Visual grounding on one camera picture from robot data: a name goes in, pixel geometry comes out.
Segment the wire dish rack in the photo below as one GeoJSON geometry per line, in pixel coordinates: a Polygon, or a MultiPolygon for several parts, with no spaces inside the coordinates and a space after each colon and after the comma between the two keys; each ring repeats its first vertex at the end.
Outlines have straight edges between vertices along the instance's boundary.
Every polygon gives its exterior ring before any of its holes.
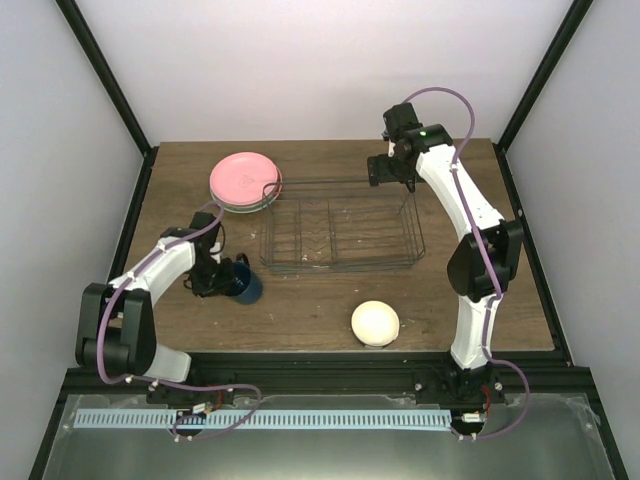
{"type": "Polygon", "coordinates": [[[425,255],[413,193],[396,183],[297,180],[263,210],[260,260],[273,272],[410,268],[425,255]]]}

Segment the pink top plate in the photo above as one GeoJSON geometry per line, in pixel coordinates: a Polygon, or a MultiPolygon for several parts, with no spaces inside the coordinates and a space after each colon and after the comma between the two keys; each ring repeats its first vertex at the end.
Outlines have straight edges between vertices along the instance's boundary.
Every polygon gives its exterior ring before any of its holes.
{"type": "Polygon", "coordinates": [[[265,155],[239,152],[221,159],[214,166],[209,187],[224,203],[248,206],[269,195],[279,177],[279,169],[265,155]]]}

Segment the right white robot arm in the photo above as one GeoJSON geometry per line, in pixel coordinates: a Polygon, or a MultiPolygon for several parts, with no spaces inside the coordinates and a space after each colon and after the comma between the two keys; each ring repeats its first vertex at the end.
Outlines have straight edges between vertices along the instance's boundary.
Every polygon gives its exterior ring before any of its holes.
{"type": "Polygon", "coordinates": [[[387,152],[367,160],[370,185],[398,182],[413,192],[426,182],[456,233],[447,277],[458,297],[457,325],[441,382],[451,400],[465,403],[489,382],[495,319],[517,274],[523,229],[485,198],[463,166],[462,148],[443,126],[387,128],[382,138],[387,152]]]}

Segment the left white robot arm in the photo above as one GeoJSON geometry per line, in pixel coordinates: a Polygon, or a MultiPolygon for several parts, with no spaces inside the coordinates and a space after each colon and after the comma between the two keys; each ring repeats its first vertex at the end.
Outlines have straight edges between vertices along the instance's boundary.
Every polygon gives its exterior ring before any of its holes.
{"type": "Polygon", "coordinates": [[[230,285],[232,262],[221,257],[220,217],[198,211],[187,228],[172,227],[134,267],[107,284],[92,283],[82,294],[75,357],[95,368],[106,384],[135,378],[169,383],[181,403],[196,402],[203,377],[192,371],[192,357],[159,343],[154,307],[181,276],[192,293],[222,294],[230,285]]]}

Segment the dark blue mug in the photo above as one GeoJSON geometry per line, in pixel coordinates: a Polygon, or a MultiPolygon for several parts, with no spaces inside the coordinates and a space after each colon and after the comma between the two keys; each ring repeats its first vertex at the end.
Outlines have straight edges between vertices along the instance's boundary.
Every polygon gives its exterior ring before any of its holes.
{"type": "Polygon", "coordinates": [[[236,303],[251,305],[262,297],[264,290],[262,280],[252,270],[246,254],[237,254],[225,268],[225,274],[222,292],[236,303]]]}

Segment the teal white bowl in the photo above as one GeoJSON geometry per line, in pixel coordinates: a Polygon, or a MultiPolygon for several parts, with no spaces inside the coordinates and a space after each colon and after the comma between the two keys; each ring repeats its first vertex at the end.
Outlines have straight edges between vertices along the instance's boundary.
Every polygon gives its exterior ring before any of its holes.
{"type": "Polygon", "coordinates": [[[370,300],[358,305],[351,315],[351,330],[365,347],[385,348],[400,331],[396,311],[388,304],[370,300]]]}

